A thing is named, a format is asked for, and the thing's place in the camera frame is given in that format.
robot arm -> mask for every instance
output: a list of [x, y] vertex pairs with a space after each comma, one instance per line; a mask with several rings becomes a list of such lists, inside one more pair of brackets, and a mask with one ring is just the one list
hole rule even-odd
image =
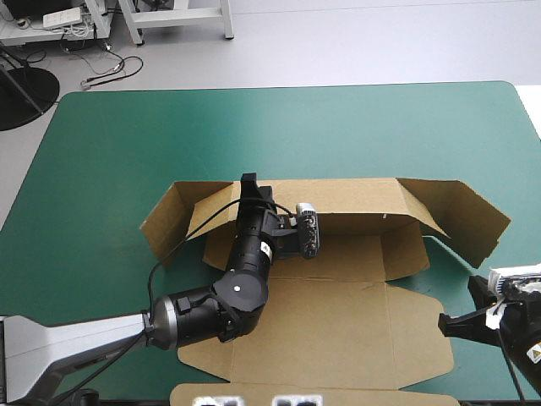
[[440, 315], [446, 337], [501, 347], [541, 394], [541, 264], [494, 269], [489, 279], [470, 277], [476, 311]]
[[297, 205], [293, 219], [278, 215], [271, 187], [258, 187], [249, 173], [241, 181], [236, 227], [222, 279], [163, 296], [151, 311], [65, 326], [42, 326], [20, 315], [3, 318], [0, 403], [50, 404], [64, 376], [126, 348], [170, 349], [212, 337], [226, 342], [252, 332], [269, 297], [272, 261], [315, 257], [318, 220], [307, 203]]

unfolded cardboard box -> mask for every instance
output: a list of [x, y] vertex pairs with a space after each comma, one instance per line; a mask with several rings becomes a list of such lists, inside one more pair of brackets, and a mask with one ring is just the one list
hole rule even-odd
[[[256, 329], [179, 350], [182, 362], [231, 383], [181, 384], [173, 406], [197, 396], [239, 395], [270, 405], [277, 394], [321, 393], [325, 404], [451, 405], [447, 396], [400, 392], [452, 369], [436, 300], [385, 281], [429, 266], [433, 235], [472, 266], [494, 249], [510, 220], [458, 181], [405, 178], [259, 181], [277, 203], [307, 201], [319, 213], [317, 258], [275, 261], [270, 299]], [[239, 182], [176, 182], [141, 229], [157, 257], [240, 196]], [[237, 207], [202, 229], [203, 261], [224, 269]]]

black robotic arm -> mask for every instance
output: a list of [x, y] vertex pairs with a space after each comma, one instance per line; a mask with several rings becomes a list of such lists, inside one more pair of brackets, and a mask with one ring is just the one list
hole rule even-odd
[[273, 260], [313, 258], [320, 247], [310, 204], [298, 204], [296, 216], [278, 215], [277, 207], [271, 187], [258, 187], [255, 173], [244, 174], [224, 276], [210, 286], [163, 296], [149, 311], [64, 326], [4, 317], [0, 403], [56, 405], [66, 398], [53, 398], [65, 375], [131, 348], [170, 349], [212, 337], [226, 342], [252, 332], [269, 298]]

black round base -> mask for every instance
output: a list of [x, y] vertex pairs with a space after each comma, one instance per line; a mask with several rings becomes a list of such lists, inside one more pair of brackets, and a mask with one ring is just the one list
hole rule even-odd
[[[36, 102], [43, 112], [49, 110], [60, 93], [54, 74], [45, 69], [11, 69], [8, 74]], [[0, 74], [0, 131], [16, 129], [41, 116], [17, 88]]]

power strip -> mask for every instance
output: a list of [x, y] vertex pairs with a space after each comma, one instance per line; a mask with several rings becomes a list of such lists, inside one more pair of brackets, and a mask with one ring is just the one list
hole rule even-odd
[[54, 30], [55, 28], [65, 27], [83, 22], [80, 7], [70, 8], [68, 10], [58, 11], [56, 13], [45, 14], [43, 16], [43, 29]]

